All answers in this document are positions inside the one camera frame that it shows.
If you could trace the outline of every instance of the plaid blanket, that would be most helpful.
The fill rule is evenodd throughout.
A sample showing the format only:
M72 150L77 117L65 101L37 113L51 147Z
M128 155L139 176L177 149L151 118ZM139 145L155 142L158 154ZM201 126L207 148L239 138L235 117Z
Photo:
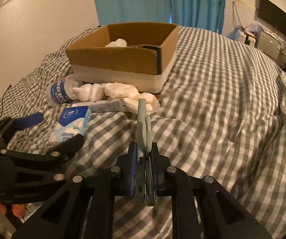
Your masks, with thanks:
M49 107L47 85L71 73L65 49L6 93L3 116L42 112L44 122L17 132L9 149L42 154L61 112ZM262 52L216 33L180 28L177 60L164 85L161 109L151 117L153 141L172 165L188 175L212 175L273 238L286 232L286 73ZM93 113L83 148L67 176L93 175L127 152L136 115ZM172 238L171 199L154 208L115 201L114 238Z

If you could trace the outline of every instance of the open cardboard box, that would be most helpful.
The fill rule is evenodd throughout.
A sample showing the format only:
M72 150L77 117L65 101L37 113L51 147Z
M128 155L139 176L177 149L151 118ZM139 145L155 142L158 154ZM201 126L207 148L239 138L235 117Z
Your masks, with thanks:
M159 93L175 63L178 29L167 23L110 24L79 39L66 53L84 82L121 82ZM105 47L119 38L128 46Z

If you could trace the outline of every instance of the cable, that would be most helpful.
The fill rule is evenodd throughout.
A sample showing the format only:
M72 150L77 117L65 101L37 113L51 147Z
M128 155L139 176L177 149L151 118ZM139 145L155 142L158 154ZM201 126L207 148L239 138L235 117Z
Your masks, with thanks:
M239 24L240 24L237 27L236 27L236 18L235 18L234 6L235 6L236 14L237 14L237 17L239 20ZM239 26L242 27L241 20L239 18L238 11L237 11L237 6L236 6L236 3L234 1L233 1L233 26L234 26L234 28L238 28Z
M4 92L3 96L2 96L2 100L1 100L1 114L0 114L0 118L2 117L2 113L3 113L3 98L6 94L6 92L12 87L12 85L10 84L7 88L7 90Z

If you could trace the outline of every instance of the white appliance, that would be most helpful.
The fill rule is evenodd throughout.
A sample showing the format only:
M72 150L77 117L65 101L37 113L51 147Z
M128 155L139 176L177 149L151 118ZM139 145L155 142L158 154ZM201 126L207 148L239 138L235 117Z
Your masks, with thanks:
M256 48L269 55L273 59L277 59L279 55L278 41L266 32L259 33Z
M236 30L234 40L239 41L241 43L245 43L246 40L245 33L240 30Z
M255 47L256 39L254 39L253 37L248 36L248 42L249 42L249 46Z

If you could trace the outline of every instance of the blue tissue box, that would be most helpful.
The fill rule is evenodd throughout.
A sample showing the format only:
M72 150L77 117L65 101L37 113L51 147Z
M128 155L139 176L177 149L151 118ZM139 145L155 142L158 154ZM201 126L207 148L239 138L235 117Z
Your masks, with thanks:
M87 106L64 109L49 138L49 143L55 146L77 134L84 135L90 117L91 110Z

